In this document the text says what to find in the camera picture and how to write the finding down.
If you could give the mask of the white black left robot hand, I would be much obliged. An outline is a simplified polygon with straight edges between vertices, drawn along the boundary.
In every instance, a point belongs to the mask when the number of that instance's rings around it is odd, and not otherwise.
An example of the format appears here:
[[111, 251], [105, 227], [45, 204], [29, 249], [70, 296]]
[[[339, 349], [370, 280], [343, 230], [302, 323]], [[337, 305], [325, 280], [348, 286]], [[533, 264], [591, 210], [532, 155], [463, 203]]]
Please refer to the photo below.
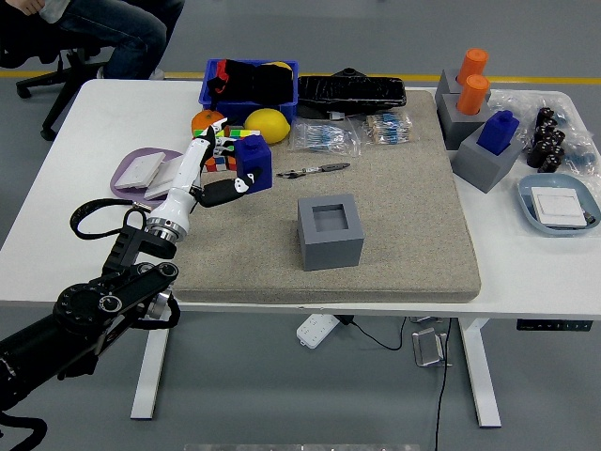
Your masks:
[[221, 179], [201, 186], [203, 167], [217, 145], [216, 133], [226, 123], [227, 118], [223, 118], [208, 125], [191, 141], [166, 199], [147, 218], [149, 233], [172, 243], [183, 241], [190, 230], [189, 215], [196, 203], [212, 208], [234, 201], [246, 195], [259, 181], [264, 171], [255, 167], [234, 179]]

